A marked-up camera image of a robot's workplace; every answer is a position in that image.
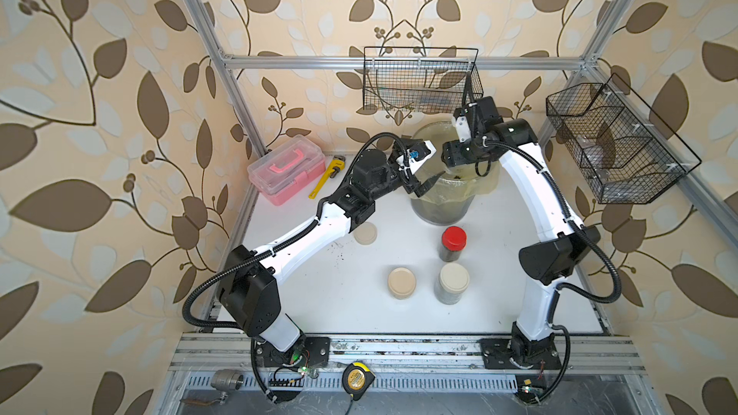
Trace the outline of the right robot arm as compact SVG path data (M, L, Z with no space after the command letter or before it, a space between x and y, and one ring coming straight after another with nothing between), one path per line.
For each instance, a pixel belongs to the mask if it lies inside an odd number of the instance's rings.
M513 323L510 348L518 360L532 359L554 345L555 308L563 290L591 302L612 304L623 282L610 257L599 247L599 231L584 222L568 204L550 173L538 138L524 119L505 121L494 100L476 98L464 85L462 103L454 110L457 139L444 144L441 159L448 168L499 163L516 184L534 221L538 242L519 252L528 280L522 311ZM595 254L611 276L605 296L571 284L576 266Z

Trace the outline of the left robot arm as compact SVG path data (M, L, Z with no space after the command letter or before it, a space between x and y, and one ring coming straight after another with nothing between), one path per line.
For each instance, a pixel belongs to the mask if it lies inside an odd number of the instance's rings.
M183 319L200 329L239 329L280 353L300 347L304 334L283 310L280 285L324 247L366 222L380 198L399 188L420 197L432 188L433 179L420 182L415 175L435 154L430 140L390 133L371 136L349 164L337 189L318 202L313 217L255 250L236 247L228 256L226 268L186 297ZM194 302L209 288L214 288L230 320L193 315Z

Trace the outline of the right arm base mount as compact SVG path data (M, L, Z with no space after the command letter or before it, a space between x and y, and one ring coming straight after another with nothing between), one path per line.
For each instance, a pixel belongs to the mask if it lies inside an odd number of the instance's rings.
M484 368L487 370L560 370L562 365L555 345L555 335L545 332L531 340L514 322L509 338L488 337L479 341Z

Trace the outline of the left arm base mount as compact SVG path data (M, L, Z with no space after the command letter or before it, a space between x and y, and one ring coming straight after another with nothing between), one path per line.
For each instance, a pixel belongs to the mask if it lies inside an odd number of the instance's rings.
M257 365L266 368L324 368L330 359L332 340L328 336L301 335L287 351L278 351L268 342L254 341Z

